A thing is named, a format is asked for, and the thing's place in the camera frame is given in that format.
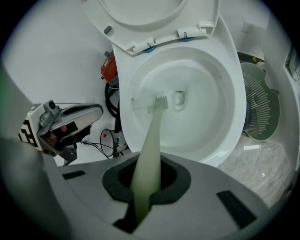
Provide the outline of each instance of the toilet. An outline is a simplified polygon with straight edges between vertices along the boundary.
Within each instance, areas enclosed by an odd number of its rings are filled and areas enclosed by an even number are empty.
[[[220,165],[241,135],[246,93],[219,0],[87,0],[87,16],[112,43],[120,118],[140,151],[157,95],[167,96],[161,152]]]

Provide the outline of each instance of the black cable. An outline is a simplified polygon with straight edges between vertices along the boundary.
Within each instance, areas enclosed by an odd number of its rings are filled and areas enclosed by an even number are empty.
[[[112,154],[111,154],[111,155],[109,155],[109,156],[111,157],[111,156],[113,156],[113,154],[114,154],[114,153],[117,151],[117,149],[115,148],[115,144],[114,144],[114,137],[113,137],[113,133],[111,132],[111,130],[109,130],[109,129],[105,128],[105,129],[103,129],[103,130],[102,130],[102,132],[101,132],[100,136],[102,136],[102,134],[103,134],[103,132],[104,132],[104,131],[108,131],[108,132],[110,133],[110,135],[112,136],[113,148],[112,148]],[[100,145],[101,145],[101,150],[102,150],[102,151],[104,151],[104,150],[103,150],[103,148],[102,148],[101,139],[102,139],[102,137],[100,137],[100,139],[99,139],[99,141],[100,141]]]
[[[115,112],[118,111],[118,108],[115,107],[112,102],[110,101],[110,97],[115,93],[117,89],[110,89],[110,84],[106,83],[104,95],[105,95],[105,105],[109,113],[114,117],[117,118],[117,114]]]
[[[113,149],[112,147],[109,147],[109,146],[107,146],[107,145],[105,145],[105,144],[102,144],[102,143],[97,143],[97,142],[91,142],[91,143],[93,143],[93,144],[98,144],[98,145],[102,145],[102,146],[105,146],[105,147],[108,147],[108,148]]]
[[[95,144],[93,144],[91,142],[84,142],[84,141],[82,141],[81,143],[87,144],[87,145],[90,145],[90,146],[93,146],[93,147],[97,148],[107,159],[109,159],[109,157],[98,146],[96,146]]]

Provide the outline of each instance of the white plastic panel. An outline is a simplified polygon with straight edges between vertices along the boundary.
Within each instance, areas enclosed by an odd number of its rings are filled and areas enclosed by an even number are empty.
[[[299,168],[300,149],[300,86],[288,69],[287,60],[292,42],[274,16],[270,16],[262,46],[265,58],[266,83],[278,90],[280,119],[270,139],[284,146],[294,169]]]
[[[130,54],[179,38],[209,36],[219,13],[219,0],[82,2],[97,29]]]

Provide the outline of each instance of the toilet rim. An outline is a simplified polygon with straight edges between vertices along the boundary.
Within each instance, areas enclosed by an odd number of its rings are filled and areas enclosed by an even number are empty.
[[[211,45],[212,47],[208,49],[205,48],[202,44],[198,45],[196,41],[192,41],[190,43],[185,44],[185,47],[194,48],[206,54],[209,54],[211,57],[213,57],[224,67],[225,71],[227,72],[228,76],[231,79],[233,93],[234,93],[234,97],[233,97],[234,108],[233,108],[232,122],[220,145],[207,157],[198,160],[196,159],[195,156],[192,156],[193,154],[191,154],[191,156],[187,156],[186,154],[183,154],[183,156],[191,160],[207,163],[212,166],[218,166],[229,156],[229,154],[232,152],[232,150],[234,149],[236,143],[240,138],[242,128],[244,125],[244,120],[245,120],[244,118],[246,116],[246,93],[244,91],[245,86],[244,86],[243,76],[240,68],[240,63],[236,62],[235,59],[233,59],[233,57],[230,56],[230,52],[228,52],[226,49],[224,49],[223,54],[228,55],[228,58],[220,58],[219,57],[220,49],[216,48],[215,43],[213,44],[212,42],[210,42],[209,45]],[[130,132],[129,132],[130,128],[126,127],[126,126],[130,126],[130,121],[132,119],[132,117],[130,117],[129,114],[131,112],[130,104],[129,104],[130,99],[128,97],[128,94],[126,94],[126,92],[128,92],[128,89],[130,88],[130,82],[135,72],[142,64],[145,63],[147,59],[152,57],[154,54],[157,54],[166,49],[175,48],[177,47],[177,44],[172,43],[172,44],[167,44],[165,46],[159,47],[150,56],[144,53],[145,55],[143,54],[144,56],[142,57],[143,60],[138,62],[135,62],[135,60],[130,55],[122,54],[124,52],[119,47],[115,45],[112,46],[113,46],[113,50],[115,51],[115,54],[117,55],[116,57],[117,62],[118,60],[121,60],[118,59],[120,53],[121,56],[120,58],[123,58],[123,60],[128,57],[128,59],[126,59],[126,62],[127,63],[130,62],[131,68],[132,68],[132,64],[136,63],[134,69],[131,69],[131,71],[129,70],[124,71],[126,67],[120,69],[120,75],[119,75],[122,79],[126,79],[125,82],[120,81],[120,116],[121,116],[121,121],[123,126],[123,133],[127,140],[128,146],[133,152],[135,152],[141,149],[138,148],[138,146],[132,144],[131,141],[132,136],[130,136]]]

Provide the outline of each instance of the black hose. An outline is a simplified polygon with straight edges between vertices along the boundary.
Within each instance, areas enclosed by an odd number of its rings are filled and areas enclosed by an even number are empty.
[[[116,108],[110,101],[110,97],[115,93],[117,89],[110,89],[109,84],[106,83],[104,95],[105,95],[105,105],[109,113],[114,117],[117,118],[117,114],[115,112],[118,111],[118,108]]]

